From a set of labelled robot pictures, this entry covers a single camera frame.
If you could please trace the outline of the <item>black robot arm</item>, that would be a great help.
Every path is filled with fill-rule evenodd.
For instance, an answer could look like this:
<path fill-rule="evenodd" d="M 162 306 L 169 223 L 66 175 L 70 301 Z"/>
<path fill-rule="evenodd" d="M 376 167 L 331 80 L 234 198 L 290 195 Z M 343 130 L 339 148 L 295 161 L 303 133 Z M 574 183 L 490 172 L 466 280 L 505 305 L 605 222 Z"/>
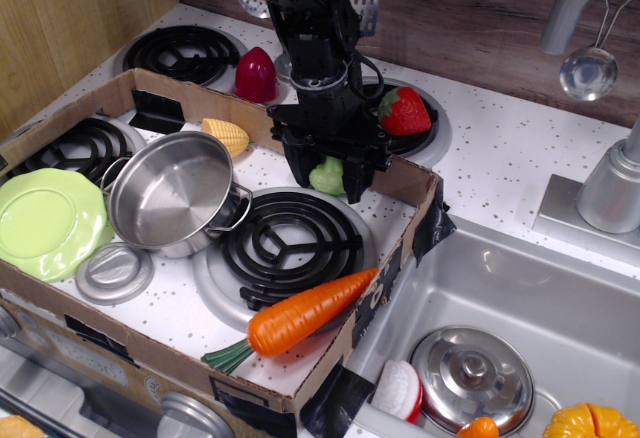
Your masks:
<path fill-rule="evenodd" d="M 390 138 L 366 108 L 372 98 L 362 69 L 371 62 L 357 49 L 362 18 L 351 0 L 266 1 L 298 98 L 268 107 L 272 136 L 302 187 L 317 165 L 338 159 L 346 197 L 357 203 L 375 173 L 390 165 Z"/>

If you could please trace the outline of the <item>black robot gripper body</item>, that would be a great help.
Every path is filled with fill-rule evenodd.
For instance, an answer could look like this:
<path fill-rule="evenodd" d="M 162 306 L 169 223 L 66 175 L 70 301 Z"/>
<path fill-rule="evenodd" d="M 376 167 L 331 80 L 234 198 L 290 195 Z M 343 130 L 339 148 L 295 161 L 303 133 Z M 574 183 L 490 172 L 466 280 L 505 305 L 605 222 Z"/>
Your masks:
<path fill-rule="evenodd" d="M 365 102 L 378 97 L 383 87 L 348 80 L 322 93 L 301 91 L 296 104 L 270 105 L 273 138 L 281 143 L 284 137 L 313 142 L 324 156 L 362 157 L 375 170 L 385 171 L 390 138 L 365 109 Z"/>

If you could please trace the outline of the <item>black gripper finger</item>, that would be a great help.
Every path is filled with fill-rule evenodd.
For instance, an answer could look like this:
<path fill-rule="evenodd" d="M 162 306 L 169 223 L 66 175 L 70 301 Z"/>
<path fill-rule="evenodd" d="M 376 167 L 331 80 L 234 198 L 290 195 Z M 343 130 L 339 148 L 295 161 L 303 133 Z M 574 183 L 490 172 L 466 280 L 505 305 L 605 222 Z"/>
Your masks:
<path fill-rule="evenodd" d="M 315 148 L 313 142 L 284 137 L 282 144 L 295 181 L 301 187 L 309 188 L 310 173 L 323 161 L 324 155 Z"/>
<path fill-rule="evenodd" d="M 362 157 L 347 157 L 342 161 L 343 188 L 349 204 L 358 203 L 371 186 L 375 169 Z"/>

